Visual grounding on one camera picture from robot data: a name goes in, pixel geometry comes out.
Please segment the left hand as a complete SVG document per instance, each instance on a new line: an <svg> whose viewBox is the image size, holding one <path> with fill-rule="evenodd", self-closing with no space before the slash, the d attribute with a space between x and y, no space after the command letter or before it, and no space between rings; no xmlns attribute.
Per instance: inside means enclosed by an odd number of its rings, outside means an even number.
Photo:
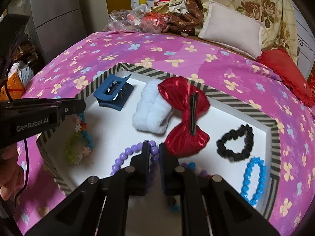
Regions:
<svg viewBox="0 0 315 236"><path fill-rule="evenodd" d="M17 144L2 149L2 159L4 160L1 164L1 197L4 201L7 201L13 193L17 193L24 182L24 171L18 165L18 152Z"/></svg>

